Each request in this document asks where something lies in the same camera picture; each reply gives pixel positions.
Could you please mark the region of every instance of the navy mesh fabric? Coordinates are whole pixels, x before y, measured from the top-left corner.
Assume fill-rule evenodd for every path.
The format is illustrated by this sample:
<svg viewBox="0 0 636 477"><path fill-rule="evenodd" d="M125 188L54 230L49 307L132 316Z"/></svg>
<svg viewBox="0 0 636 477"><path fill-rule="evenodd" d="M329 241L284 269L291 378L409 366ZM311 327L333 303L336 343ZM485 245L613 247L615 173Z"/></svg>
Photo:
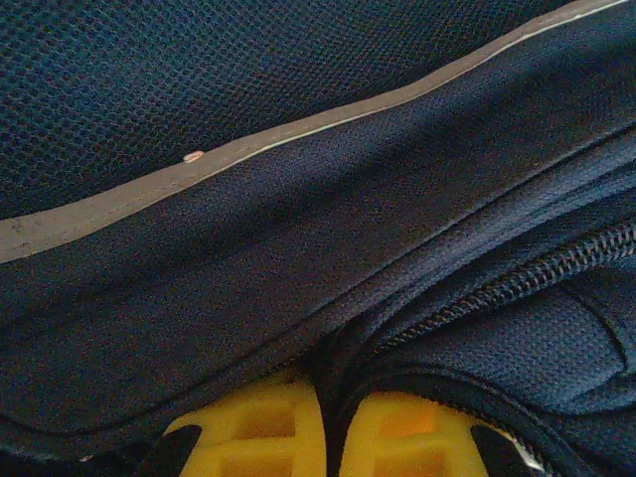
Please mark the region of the navy mesh fabric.
<svg viewBox="0 0 636 477"><path fill-rule="evenodd" d="M607 468L605 475L636 475L636 405L567 419L561 415L545 418L587 458Z"/></svg>
<svg viewBox="0 0 636 477"><path fill-rule="evenodd" d="M405 85L564 3L2 2L0 219Z"/></svg>
<svg viewBox="0 0 636 477"><path fill-rule="evenodd" d="M633 289L634 277L626 279ZM631 300L621 304L629 313ZM633 380L619 377L626 368L621 350L628 345L619 344L605 321L555 287L408 348L417 349L423 362L479 377L547 411L614 410L631 404L636 389Z"/></svg>

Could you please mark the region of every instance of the black zipper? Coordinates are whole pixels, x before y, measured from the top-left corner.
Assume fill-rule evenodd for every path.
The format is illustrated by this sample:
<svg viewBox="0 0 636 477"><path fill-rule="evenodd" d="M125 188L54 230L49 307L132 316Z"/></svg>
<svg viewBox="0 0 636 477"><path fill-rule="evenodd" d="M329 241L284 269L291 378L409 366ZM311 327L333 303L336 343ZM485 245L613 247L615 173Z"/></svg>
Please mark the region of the black zipper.
<svg viewBox="0 0 636 477"><path fill-rule="evenodd" d="M372 355L407 343L459 318L494 311L595 266L632 255L635 250L636 218L630 218L619 225L588 234L508 272L388 338Z"/></svg>

